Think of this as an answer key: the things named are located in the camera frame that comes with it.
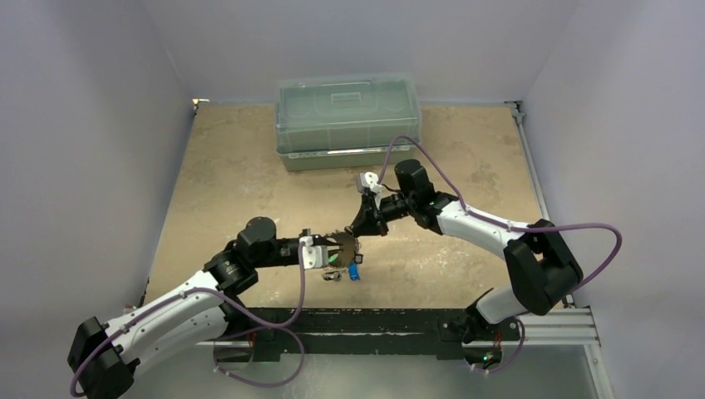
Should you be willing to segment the blue key tag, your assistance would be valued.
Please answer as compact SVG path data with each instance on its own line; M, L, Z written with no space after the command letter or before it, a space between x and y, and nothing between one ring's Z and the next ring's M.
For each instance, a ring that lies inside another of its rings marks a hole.
M360 280L358 264L350 263L350 265L348 266L348 276L352 281L359 281Z

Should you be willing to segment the silver key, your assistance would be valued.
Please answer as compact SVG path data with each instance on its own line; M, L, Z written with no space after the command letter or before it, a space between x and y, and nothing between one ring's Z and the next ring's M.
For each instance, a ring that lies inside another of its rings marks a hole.
M322 274L322 278L324 281L334 281L338 282L341 279L342 275L338 271L332 271L332 272L326 272Z

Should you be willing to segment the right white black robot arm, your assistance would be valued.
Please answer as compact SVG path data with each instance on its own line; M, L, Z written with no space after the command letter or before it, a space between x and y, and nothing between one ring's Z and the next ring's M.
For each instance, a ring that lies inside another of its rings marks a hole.
M398 187L389 196L372 172L356 178L361 205L346 228L354 238L383 236L392 221L411 217L436 234L464 240L505 261L510 282L483 293L466 308L465 340L489 337L500 323L523 313L546 315L577 288L584 274L554 225L514 223L472 207L457 195L436 190L425 167L415 159L394 168Z

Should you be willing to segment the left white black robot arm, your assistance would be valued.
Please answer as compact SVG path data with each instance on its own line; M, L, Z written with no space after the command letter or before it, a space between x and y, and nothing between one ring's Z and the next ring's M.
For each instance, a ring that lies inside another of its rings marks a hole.
M263 329L287 332L301 303L282 322L255 315L238 296L259 280L259 268L298 266L299 276L328 263L328 241L303 230L280 238L267 217L251 219L235 239L177 288L108 322L79 325L67 363L74 398L118 398L139 373L188 346L224 336L236 340Z

